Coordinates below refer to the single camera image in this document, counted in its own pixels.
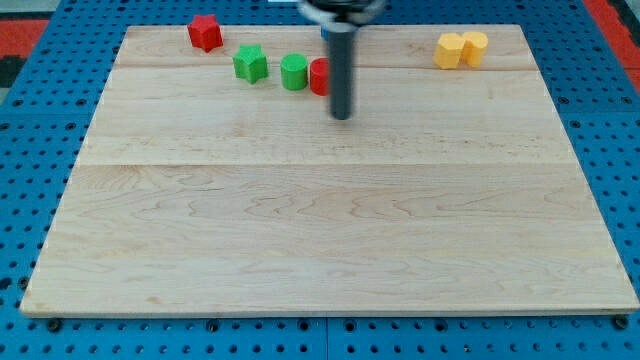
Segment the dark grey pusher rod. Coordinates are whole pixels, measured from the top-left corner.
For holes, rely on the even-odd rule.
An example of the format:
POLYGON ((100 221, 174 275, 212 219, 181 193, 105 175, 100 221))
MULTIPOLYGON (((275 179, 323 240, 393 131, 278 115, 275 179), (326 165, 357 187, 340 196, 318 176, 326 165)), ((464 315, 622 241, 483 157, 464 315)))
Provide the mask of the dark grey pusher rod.
POLYGON ((346 120, 352 114, 354 27, 349 23, 327 25, 329 63, 329 111, 346 120))

